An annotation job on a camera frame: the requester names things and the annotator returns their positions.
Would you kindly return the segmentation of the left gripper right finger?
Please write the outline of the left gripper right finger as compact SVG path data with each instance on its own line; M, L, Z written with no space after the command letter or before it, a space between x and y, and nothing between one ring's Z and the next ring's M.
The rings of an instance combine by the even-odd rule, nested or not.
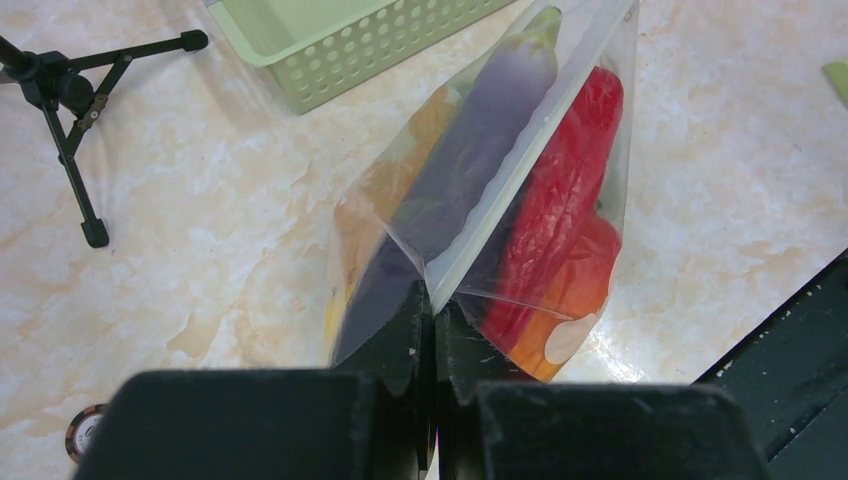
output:
M434 318L443 479L765 479L741 408L703 385L545 384L449 304Z

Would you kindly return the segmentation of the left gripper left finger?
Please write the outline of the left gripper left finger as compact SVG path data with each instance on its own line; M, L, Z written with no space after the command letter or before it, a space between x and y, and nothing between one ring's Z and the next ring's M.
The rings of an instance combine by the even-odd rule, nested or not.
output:
M330 368L148 370L106 405L79 479L422 479L431 320L411 283Z

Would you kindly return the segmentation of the red orange toy pepper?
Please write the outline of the red orange toy pepper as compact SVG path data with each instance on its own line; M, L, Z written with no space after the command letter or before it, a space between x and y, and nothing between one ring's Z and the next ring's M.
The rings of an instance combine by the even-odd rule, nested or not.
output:
M621 237L606 219L590 215L553 277L542 308L533 310L508 357L549 382L584 343L607 305Z

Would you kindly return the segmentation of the orange toy ginger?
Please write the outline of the orange toy ginger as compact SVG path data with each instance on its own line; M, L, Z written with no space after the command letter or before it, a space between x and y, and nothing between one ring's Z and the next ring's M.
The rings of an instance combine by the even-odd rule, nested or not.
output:
M460 103L456 88L438 88L336 206L334 226L347 296L383 236L382 224L391 219Z

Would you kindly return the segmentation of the clear zip top bag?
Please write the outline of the clear zip top bag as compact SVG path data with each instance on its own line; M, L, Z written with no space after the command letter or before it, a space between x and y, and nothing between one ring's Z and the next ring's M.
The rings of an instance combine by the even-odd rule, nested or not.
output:
M482 56L442 85L446 85L477 60L484 58L506 36L530 26L557 26L557 77L533 112L527 127L521 132L514 149L486 188L477 214L467 223L467 240L458 246L455 256L456 285L449 288L442 299L437 299L421 282L429 298L431 315L440 314L449 304L457 305L465 320L509 361L509 352L502 352L483 334L482 321L489 304L495 298L500 258L511 229L511 213L520 202L522 185L591 71L596 67L609 69L620 78L625 97L622 118L604 180L590 215L596 214L610 222L618 231L622 242L632 137L638 16L639 4L635 1L536 1L516 18ZM334 212L332 220L325 331L330 345L329 361L332 365L337 365L340 362L334 363L332 360L335 334L327 323L332 292L338 282L339 263Z

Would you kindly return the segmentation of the red toy chili pepper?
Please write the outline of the red toy chili pepper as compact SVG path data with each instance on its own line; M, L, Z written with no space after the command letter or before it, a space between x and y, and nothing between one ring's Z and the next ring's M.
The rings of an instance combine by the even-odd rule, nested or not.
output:
M594 68L521 187L482 321L483 334L504 353L518 343L594 210L624 97L614 72Z

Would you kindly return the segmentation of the purple toy eggplant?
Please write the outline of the purple toy eggplant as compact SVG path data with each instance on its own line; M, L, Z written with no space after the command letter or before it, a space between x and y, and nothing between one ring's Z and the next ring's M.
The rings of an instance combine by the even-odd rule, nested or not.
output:
M457 283L455 256L489 183L558 74L556 25L506 36L444 86L456 115L388 222L350 296L339 263L328 309L332 360L343 361L394 315L416 282L442 299Z

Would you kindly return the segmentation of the poker chip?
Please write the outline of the poker chip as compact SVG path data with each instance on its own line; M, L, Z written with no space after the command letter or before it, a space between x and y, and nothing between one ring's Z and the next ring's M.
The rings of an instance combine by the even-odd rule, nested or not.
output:
M91 443L106 408L107 405L103 403L85 407L69 423L64 435L64 446L68 457L75 464L80 462Z

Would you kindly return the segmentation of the light green plastic basket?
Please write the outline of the light green plastic basket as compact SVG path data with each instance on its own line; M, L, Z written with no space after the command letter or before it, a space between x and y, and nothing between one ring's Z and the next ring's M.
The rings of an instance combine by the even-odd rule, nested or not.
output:
M287 107L307 113L508 6L506 0L217 0L205 7Z

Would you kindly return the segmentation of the pink microphone on tripod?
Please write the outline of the pink microphone on tripod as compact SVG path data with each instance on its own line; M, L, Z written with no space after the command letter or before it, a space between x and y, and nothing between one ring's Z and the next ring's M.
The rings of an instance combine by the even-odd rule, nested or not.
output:
M69 58L59 51L24 51L1 39L1 82L18 85L26 102L43 114L80 208L81 229L90 247L104 248L110 238L75 160L84 135L102 116L132 61L172 51L195 52L208 44L207 34L195 29L169 40Z

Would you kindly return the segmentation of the small light green block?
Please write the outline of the small light green block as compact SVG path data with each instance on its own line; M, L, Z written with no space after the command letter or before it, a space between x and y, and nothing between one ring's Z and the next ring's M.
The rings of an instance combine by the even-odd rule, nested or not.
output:
M848 64L845 60L829 62L822 66L822 72L840 102L848 102Z

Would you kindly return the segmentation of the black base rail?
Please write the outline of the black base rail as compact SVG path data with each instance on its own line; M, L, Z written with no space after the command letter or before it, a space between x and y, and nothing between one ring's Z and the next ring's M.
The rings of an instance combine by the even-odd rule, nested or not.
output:
M846 478L847 256L834 259L698 380L738 403L772 478Z

